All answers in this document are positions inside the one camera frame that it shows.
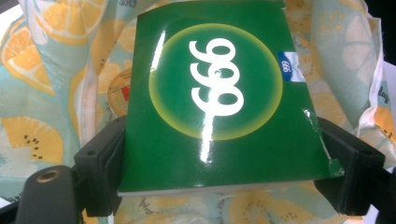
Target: round hole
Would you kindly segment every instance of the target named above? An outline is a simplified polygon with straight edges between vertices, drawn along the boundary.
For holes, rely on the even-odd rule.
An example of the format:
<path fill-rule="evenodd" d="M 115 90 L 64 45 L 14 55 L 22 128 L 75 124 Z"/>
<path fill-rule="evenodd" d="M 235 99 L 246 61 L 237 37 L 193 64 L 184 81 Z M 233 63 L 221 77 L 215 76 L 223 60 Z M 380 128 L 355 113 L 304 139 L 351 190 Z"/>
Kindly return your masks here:
<path fill-rule="evenodd" d="M 92 156 L 92 155 L 94 155 L 95 154 L 95 151 L 94 150 L 89 150 L 88 152 L 87 152 L 87 155 L 89 155 L 89 156 Z"/>
<path fill-rule="evenodd" d="M 36 180 L 39 183 L 49 182 L 49 181 L 57 178 L 59 176 L 59 174 L 60 173 L 57 170 L 50 170 L 50 171 L 47 171 L 46 173 L 41 174 L 40 176 L 38 176 Z"/>

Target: green package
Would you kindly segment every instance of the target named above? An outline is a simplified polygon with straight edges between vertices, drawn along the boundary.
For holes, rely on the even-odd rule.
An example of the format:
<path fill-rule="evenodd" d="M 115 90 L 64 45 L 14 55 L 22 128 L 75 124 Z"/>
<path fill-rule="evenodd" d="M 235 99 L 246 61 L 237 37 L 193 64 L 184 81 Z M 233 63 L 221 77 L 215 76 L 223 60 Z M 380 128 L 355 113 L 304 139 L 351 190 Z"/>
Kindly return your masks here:
<path fill-rule="evenodd" d="M 120 195 L 340 174 L 282 8 L 196 1 L 138 17 Z"/>

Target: gold coin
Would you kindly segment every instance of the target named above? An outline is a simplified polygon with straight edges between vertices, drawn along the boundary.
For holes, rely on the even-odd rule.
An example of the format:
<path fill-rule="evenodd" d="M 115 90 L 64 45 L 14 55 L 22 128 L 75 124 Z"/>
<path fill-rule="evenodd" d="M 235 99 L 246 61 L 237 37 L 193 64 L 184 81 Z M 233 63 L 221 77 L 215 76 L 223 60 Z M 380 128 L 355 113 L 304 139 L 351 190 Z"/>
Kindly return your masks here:
<path fill-rule="evenodd" d="M 126 69 L 114 77 L 108 87 L 108 105 L 116 117 L 125 116 L 128 111 L 131 76 L 132 68 Z"/>

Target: white number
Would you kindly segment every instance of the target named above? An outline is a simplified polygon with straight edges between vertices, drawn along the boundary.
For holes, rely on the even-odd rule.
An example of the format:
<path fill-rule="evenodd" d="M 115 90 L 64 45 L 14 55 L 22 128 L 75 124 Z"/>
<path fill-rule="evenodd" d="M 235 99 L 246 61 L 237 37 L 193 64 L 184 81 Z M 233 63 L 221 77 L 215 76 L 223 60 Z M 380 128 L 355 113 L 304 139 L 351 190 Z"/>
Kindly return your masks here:
<path fill-rule="evenodd" d="M 207 76 L 198 72 L 198 63 L 190 65 L 192 76 L 204 86 L 210 88 L 209 100 L 205 102 L 199 96 L 201 88 L 192 88 L 191 97 L 195 104 L 207 114 L 213 116 L 231 116 L 236 114 L 244 105 L 244 96 L 242 92 L 235 87 L 239 80 L 239 69 L 231 62 L 235 56 L 235 46 L 233 43 L 224 38 L 217 38 L 209 41 L 206 45 L 206 53 L 202 53 L 195 47 L 196 41 L 191 41 L 189 49 L 191 54 L 206 63 L 210 63 L 207 70 Z M 216 47 L 225 47 L 229 50 L 226 54 L 216 54 L 213 49 Z M 221 69 L 229 69 L 233 72 L 230 77 L 221 77 Z M 222 94 L 232 94 L 236 97 L 236 102 L 231 105 L 224 105 L 219 102 Z"/>
<path fill-rule="evenodd" d="M 282 61 L 282 70 L 283 72 L 291 72 L 290 63 Z"/>

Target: yellow-green circle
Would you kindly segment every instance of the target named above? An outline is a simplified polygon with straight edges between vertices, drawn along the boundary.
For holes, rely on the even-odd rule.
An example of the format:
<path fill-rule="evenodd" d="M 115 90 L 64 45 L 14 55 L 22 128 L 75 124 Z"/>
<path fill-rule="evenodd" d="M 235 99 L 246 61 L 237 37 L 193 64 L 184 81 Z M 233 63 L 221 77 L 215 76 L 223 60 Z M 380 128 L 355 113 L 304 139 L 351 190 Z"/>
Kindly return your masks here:
<path fill-rule="evenodd" d="M 200 125 L 202 126 L 203 123 L 205 122 L 205 116 L 201 116 L 200 118 L 197 118 L 196 122 L 193 124 L 185 122 L 180 116 L 175 116 L 175 114 L 172 112 L 172 108 L 169 107 L 170 105 L 167 105 L 163 101 L 163 92 L 160 92 L 159 90 L 159 87 L 160 85 L 163 84 L 163 82 L 159 80 L 159 76 L 169 76 L 168 74 L 166 74 L 166 72 L 162 70 L 161 61 L 164 59 L 164 57 L 167 56 L 166 52 L 170 48 L 177 46 L 178 41 L 186 35 L 197 34 L 200 32 L 207 32 L 207 30 L 214 30 L 213 33 L 215 33 L 216 30 L 222 30 L 241 36 L 246 41 L 253 44 L 257 49 L 259 49 L 259 52 L 262 54 L 262 55 L 251 55 L 251 57 L 262 57 L 264 60 L 267 61 L 267 64 L 269 65 L 269 67 L 263 68 L 263 70 L 271 71 L 267 75 L 272 76 L 273 78 L 272 84 L 274 85 L 273 87 L 274 91 L 272 92 L 270 102 L 267 104 L 267 106 L 262 111 L 260 112 L 258 111 L 256 114 L 259 115 L 256 116 L 255 118 L 247 118 L 244 124 L 238 125 L 237 127 L 234 127 L 232 129 L 217 130 L 216 129 L 217 127 L 214 127 L 213 133 L 211 135 L 211 139 L 227 140 L 252 133 L 257 129 L 259 129 L 262 125 L 264 125 L 275 114 L 282 96 L 283 80 L 280 69 L 278 67 L 278 63 L 273 53 L 256 36 L 234 26 L 218 24 L 218 23 L 195 25 L 178 32 L 177 34 L 173 35 L 168 41 L 166 41 L 166 43 L 162 46 L 161 52 L 158 51 L 155 53 L 155 54 L 158 53 L 161 54 L 161 57 L 159 58 L 158 61 L 158 67 L 155 66 L 156 65 L 155 63 L 153 63 L 154 66 L 152 67 L 151 73 L 149 74 L 148 86 L 149 86 L 149 94 L 151 101 L 155 109 L 159 113 L 159 115 L 163 118 L 163 120 L 165 120 L 170 126 L 175 128 L 179 132 L 195 138 L 203 138 L 203 136 L 205 136 L 205 134 L 203 133 L 203 128 L 202 127 L 200 128 Z"/>

